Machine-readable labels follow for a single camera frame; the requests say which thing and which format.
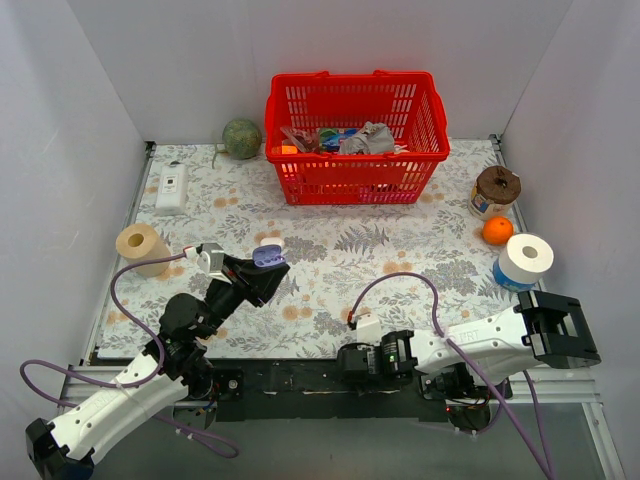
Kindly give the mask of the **purple earbud charging case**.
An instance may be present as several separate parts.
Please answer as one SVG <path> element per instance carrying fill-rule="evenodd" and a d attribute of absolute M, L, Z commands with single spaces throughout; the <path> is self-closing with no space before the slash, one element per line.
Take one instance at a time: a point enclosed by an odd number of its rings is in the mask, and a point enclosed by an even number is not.
<path fill-rule="evenodd" d="M 257 247 L 252 253 L 252 261 L 257 268 L 271 268 L 286 263 L 279 244 L 266 244 Z"/>

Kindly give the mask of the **white earbud charging case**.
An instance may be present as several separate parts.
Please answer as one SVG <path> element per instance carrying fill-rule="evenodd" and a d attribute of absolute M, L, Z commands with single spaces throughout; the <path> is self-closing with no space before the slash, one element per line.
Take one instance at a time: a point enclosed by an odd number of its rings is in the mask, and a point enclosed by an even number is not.
<path fill-rule="evenodd" d="M 284 240 L 280 237 L 265 237 L 260 242 L 261 246 L 278 246 L 284 248 Z"/>

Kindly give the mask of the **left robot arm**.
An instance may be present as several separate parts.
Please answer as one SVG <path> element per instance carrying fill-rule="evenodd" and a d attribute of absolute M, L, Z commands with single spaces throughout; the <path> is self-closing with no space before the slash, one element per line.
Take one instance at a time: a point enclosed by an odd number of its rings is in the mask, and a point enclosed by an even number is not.
<path fill-rule="evenodd" d="M 228 391 L 205 357 L 203 340 L 218 333 L 243 303 L 260 308 L 289 271 L 281 248 L 256 248 L 251 258 L 225 254 L 216 244 L 183 250 L 211 282 L 204 299 L 180 293 L 169 299 L 160 328 L 112 380 L 52 419 L 38 418 L 25 430 L 27 454 L 43 479 L 88 479 L 95 465 L 129 433 L 183 399 L 215 405 Z"/>

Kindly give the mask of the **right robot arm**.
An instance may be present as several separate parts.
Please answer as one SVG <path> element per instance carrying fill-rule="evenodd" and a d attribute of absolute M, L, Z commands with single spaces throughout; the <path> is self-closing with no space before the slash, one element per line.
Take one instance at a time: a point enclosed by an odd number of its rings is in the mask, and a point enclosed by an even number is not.
<path fill-rule="evenodd" d="M 356 340 L 338 350 L 343 382 L 396 389 L 419 379 L 427 399 L 486 399 L 510 376 L 539 365 L 577 369 L 599 364 L 580 302 L 543 291 L 518 295 L 515 306 L 446 329 L 382 334 L 377 318 L 356 323 Z"/>

